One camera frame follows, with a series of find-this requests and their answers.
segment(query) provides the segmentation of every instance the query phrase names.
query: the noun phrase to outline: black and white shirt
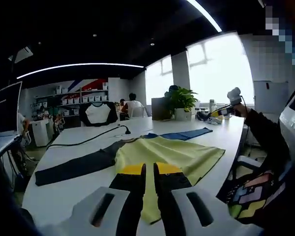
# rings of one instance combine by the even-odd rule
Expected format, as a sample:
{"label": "black and white shirt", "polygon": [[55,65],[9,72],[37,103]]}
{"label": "black and white shirt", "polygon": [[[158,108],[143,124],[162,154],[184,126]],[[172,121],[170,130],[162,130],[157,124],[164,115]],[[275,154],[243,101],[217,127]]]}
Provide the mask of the black and white shirt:
{"label": "black and white shirt", "polygon": [[115,105],[112,102],[103,102],[99,106],[92,103],[80,106],[80,120],[86,126],[103,126],[118,120]]}

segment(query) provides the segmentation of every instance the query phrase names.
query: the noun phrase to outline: black pants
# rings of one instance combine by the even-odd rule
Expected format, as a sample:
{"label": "black pants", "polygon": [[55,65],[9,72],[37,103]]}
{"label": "black pants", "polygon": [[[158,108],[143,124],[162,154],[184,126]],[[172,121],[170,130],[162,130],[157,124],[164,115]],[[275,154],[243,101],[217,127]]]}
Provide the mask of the black pants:
{"label": "black pants", "polygon": [[120,121],[126,120],[126,119],[130,119],[128,113],[120,113]]}
{"label": "black pants", "polygon": [[14,144],[11,147],[11,153],[12,153],[12,158],[19,172],[21,173],[23,177],[26,177],[29,175],[29,172],[27,170],[26,159],[24,158],[21,148],[22,147],[19,144]]}

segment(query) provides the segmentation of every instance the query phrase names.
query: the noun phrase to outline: hand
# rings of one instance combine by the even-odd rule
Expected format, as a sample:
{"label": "hand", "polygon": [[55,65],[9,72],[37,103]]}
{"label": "hand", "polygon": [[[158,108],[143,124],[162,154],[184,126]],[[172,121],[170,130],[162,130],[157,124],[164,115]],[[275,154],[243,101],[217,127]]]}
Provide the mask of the hand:
{"label": "hand", "polygon": [[238,104],[238,105],[235,105],[235,106],[234,106],[234,109],[235,109],[236,111],[238,111],[238,112],[241,114],[241,117],[245,117],[245,118],[247,118],[248,113],[251,111],[250,108],[245,107],[245,106],[242,105],[241,103]]}

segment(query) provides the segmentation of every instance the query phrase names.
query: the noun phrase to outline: blue fabric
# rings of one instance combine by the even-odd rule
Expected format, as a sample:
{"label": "blue fabric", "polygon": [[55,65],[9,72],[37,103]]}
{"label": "blue fabric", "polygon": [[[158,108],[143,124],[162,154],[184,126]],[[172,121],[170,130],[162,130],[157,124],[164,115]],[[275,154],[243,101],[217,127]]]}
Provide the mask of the blue fabric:
{"label": "blue fabric", "polygon": [[[213,132],[213,130],[210,130],[208,128],[203,128],[203,129],[196,129],[196,130],[179,132],[179,133],[162,134],[160,136],[165,139],[176,139],[176,140],[186,141],[186,140],[189,140],[210,132]],[[156,138],[157,136],[158,135],[156,134],[149,133],[148,135],[145,135],[144,138],[153,139],[153,138]]]}

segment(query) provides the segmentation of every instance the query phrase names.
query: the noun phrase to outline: computer monitor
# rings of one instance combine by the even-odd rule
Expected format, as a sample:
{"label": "computer monitor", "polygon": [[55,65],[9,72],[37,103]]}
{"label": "computer monitor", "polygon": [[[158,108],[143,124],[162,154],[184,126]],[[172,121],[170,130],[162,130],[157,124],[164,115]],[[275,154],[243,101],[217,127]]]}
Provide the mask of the computer monitor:
{"label": "computer monitor", "polygon": [[22,82],[0,89],[0,136],[18,133],[18,105]]}

